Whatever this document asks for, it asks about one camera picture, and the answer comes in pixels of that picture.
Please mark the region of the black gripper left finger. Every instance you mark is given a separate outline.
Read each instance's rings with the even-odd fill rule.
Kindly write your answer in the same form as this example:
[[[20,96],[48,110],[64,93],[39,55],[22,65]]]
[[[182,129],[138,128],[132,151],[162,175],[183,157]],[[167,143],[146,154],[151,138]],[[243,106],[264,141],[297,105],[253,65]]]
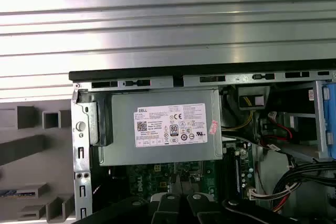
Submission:
[[[154,194],[150,201],[132,196],[81,217],[76,223],[178,223],[180,205],[177,191]]]

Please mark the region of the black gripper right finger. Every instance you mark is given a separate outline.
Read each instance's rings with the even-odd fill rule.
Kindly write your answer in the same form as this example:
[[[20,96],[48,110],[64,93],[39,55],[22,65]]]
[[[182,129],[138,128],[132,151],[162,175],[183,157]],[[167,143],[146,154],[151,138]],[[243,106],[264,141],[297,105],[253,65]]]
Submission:
[[[195,192],[193,187],[182,192],[182,223],[298,223],[249,200],[211,201],[211,195]]]

